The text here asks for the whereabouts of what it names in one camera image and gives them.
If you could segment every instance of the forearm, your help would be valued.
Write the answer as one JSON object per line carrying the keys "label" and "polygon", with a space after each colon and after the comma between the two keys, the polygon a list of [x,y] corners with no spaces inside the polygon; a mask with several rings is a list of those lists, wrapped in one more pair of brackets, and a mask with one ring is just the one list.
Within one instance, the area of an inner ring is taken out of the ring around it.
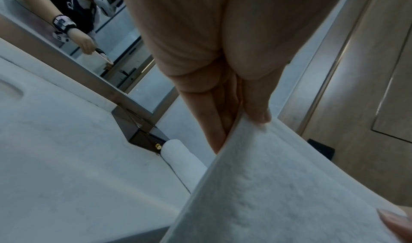
{"label": "forearm", "polygon": [[31,11],[41,17],[48,23],[52,24],[53,19],[60,15],[61,12],[50,0],[24,0],[30,7]]}

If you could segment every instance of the wood panel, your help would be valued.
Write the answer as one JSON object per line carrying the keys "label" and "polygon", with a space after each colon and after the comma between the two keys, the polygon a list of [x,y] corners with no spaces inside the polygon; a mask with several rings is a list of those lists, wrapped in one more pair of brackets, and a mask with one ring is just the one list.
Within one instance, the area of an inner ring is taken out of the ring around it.
{"label": "wood panel", "polygon": [[412,142],[412,38],[395,68],[373,130]]}
{"label": "wood panel", "polygon": [[302,75],[278,118],[290,129],[301,134],[302,122],[325,80],[335,64],[336,58],[351,35],[351,32],[367,5],[368,0],[347,0],[325,36],[321,46]]}
{"label": "wood panel", "polygon": [[396,204],[412,205],[412,145],[371,130],[412,23],[412,0],[372,0],[304,130],[333,162]]}

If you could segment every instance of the black and white wristband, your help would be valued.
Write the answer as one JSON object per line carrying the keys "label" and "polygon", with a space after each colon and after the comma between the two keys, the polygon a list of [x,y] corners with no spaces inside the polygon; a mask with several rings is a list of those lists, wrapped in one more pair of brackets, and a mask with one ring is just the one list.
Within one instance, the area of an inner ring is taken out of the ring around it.
{"label": "black and white wristband", "polygon": [[99,53],[99,54],[104,54],[104,55],[106,55],[106,53],[104,53],[104,51],[101,50],[101,49],[99,49],[99,48],[97,48],[97,49],[95,49],[95,50],[96,50],[96,52]]}
{"label": "black and white wristband", "polygon": [[53,19],[53,26],[57,31],[60,31],[64,34],[67,34],[70,29],[77,27],[76,23],[74,23],[69,17],[65,15],[56,16]]}

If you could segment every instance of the fingernail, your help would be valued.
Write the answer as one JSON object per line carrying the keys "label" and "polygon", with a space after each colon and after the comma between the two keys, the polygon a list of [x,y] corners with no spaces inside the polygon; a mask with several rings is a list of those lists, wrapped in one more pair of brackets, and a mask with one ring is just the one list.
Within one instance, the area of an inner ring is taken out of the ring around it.
{"label": "fingernail", "polygon": [[265,122],[268,123],[272,120],[272,114],[270,113],[270,109],[268,108],[264,115]]}
{"label": "fingernail", "polygon": [[385,221],[388,221],[394,224],[404,225],[404,224],[408,224],[409,222],[412,222],[410,218],[398,215],[389,210],[377,209],[377,211],[381,219],[384,219]]}

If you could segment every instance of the white marble countertop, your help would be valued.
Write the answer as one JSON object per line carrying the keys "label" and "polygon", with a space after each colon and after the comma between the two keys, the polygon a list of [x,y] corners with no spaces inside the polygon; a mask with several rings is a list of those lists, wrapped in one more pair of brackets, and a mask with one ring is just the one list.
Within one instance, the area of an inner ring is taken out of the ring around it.
{"label": "white marble countertop", "polygon": [[105,242],[174,221],[188,192],[109,112],[1,58],[0,80],[0,242]]}

